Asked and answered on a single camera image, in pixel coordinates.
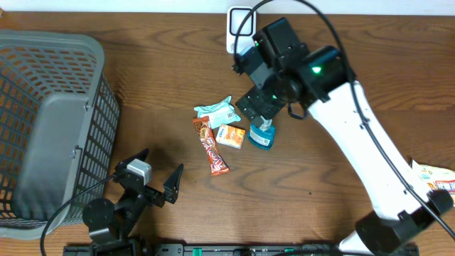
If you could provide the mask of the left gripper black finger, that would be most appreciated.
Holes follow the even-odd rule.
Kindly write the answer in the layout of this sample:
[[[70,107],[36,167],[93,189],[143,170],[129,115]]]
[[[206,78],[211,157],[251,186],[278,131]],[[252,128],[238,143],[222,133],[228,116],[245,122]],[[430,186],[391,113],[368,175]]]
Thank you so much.
[[[137,153],[137,154],[125,159],[125,160],[122,160],[121,162],[119,162],[117,164],[117,170],[119,171],[119,170],[127,168],[127,165],[130,162],[132,162],[133,160],[135,160],[135,159],[138,159],[140,161],[145,161],[147,156],[148,156],[148,154],[149,154],[149,149],[148,148],[145,148],[145,149],[141,150],[139,153]]]
[[[167,198],[177,198],[184,165],[179,164],[176,170],[164,182],[164,194]]]

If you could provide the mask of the blue liquid bottle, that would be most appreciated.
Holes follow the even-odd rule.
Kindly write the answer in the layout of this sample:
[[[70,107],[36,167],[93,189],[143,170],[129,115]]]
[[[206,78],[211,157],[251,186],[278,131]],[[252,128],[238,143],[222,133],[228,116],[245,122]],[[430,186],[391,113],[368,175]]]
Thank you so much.
[[[275,134],[276,128],[272,120],[261,116],[256,122],[250,124],[247,138],[253,146],[269,151],[273,146]]]

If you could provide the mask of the teal wet wipes pack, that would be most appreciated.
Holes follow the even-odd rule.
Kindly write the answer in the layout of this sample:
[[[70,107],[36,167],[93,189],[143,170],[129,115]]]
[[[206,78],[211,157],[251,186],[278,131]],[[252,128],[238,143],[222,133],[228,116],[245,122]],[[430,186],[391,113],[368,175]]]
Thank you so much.
[[[212,129],[216,129],[222,124],[239,122],[241,117],[236,113],[235,108],[231,105],[232,96],[227,96],[224,100],[214,105],[197,106],[194,110],[197,117],[208,117]]]

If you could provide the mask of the orange tissue pack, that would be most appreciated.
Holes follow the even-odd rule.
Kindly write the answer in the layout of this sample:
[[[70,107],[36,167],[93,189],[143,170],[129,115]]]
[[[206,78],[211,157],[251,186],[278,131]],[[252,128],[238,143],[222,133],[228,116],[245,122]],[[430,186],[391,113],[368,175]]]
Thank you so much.
[[[233,127],[228,124],[222,124],[218,128],[215,137],[216,142],[235,149],[241,149],[244,142],[246,131],[241,128]]]

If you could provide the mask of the red chocolate bar wrapper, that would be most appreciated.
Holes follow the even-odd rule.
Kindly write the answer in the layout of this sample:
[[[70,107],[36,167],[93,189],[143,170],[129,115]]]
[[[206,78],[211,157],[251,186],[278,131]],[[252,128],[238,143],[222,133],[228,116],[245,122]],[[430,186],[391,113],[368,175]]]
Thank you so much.
[[[221,157],[216,146],[215,137],[210,126],[209,117],[193,119],[193,126],[198,133],[201,144],[208,156],[211,176],[219,176],[230,172],[230,168]]]

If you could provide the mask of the yellow snack package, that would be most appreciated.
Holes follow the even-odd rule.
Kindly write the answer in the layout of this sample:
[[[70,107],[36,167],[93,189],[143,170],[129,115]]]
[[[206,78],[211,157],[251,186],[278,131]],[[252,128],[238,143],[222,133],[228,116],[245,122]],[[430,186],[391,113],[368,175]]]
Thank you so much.
[[[432,190],[442,189],[448,191],[454,197],[454,171],[450,169],[418,164],[412,160],[413,172],[425,182]]]

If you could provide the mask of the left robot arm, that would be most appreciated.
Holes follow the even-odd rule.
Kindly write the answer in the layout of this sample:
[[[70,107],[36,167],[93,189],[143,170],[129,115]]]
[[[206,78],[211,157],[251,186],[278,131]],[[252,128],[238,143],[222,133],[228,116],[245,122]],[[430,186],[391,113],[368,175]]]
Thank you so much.
[[[152,167],[145,162],[148,149],[119,162],[112,180],[124,189],[113,203],[106,198],[90,201],[82,212],[83,223],[89,229],[92,244],[89,255],[148,255],[149,246],[141,237],[132,237],[140,215],[146,208],[174,204],[178,199],[184,165],[180,164],[163,184],[163,191],[148,186]]]

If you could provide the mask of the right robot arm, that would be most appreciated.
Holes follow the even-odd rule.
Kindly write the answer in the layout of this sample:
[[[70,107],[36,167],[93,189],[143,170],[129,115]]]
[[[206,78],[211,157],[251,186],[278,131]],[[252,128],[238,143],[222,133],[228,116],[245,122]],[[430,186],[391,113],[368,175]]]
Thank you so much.
[[[311,51],[287,19],[232,37],[234,70],[252,89],[237,101],[251,122],[251,137],[269,129],[283,108],[297,103],[333,138],[362,181],[373,211],[338,244],[344,254],[403,255],[405,244],[449,211],[442,189],[418,179],[380,125],[342,52],[333,46]]]

